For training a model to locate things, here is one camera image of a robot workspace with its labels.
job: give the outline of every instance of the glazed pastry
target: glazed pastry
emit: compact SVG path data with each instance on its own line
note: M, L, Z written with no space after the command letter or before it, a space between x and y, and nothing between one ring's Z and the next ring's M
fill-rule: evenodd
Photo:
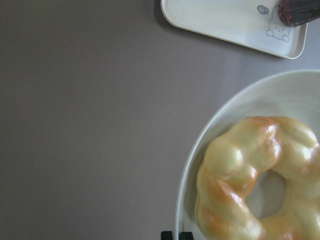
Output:
M257 219L246 205L259 174L286 180L280 210ZM319 240L320 152L305 124L248 117L208 146L198 169L195 215L210 240Z

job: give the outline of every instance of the white plate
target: white plate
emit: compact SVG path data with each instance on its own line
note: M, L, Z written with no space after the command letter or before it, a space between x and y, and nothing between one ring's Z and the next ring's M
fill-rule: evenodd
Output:
M299 70L270 76L242 90L208 122L198 137L183 171L174 239L192 232L204 239L194 215L196 174L209 142L248 116L288 116L311 127L320 140L320 70Z
M280 0L161 0L172 25L287 59L301 55L307 24L280 22Z

